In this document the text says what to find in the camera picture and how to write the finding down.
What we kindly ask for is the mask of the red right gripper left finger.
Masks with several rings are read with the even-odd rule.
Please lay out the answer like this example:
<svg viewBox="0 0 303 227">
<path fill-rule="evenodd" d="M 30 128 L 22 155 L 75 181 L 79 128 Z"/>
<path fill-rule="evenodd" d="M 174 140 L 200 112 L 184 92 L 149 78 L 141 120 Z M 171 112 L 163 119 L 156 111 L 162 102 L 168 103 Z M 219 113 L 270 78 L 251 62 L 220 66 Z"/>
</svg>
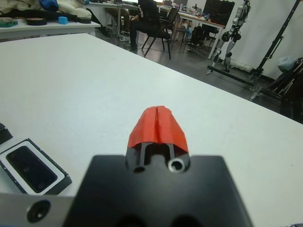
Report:
<svg viewBox="0 0 303 227">
<path fill-rule="evenodd" d="M 135 173 L 142 173 L 150 163 L 152 148 L 158 142 L 157 107 L 149 107 L 142 113 L 133 128 L 126 151 L 127 167 Z"/>
</svg>

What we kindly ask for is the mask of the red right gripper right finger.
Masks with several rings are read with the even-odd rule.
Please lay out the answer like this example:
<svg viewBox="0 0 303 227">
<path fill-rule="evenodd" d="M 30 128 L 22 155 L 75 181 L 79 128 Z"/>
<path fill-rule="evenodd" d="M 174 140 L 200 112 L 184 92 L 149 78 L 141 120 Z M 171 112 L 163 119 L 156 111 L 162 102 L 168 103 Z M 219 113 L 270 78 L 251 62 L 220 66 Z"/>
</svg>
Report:
<svg viewBox="0 0 303 227">
<path fill-rule="evenodd" d="M 184 172 L 189 164 L 187 140 L 172 111 L 164 106 L 157 107 L 157 134 L 158 142 L 169 148 L 169 171 Z"/>
</svg>

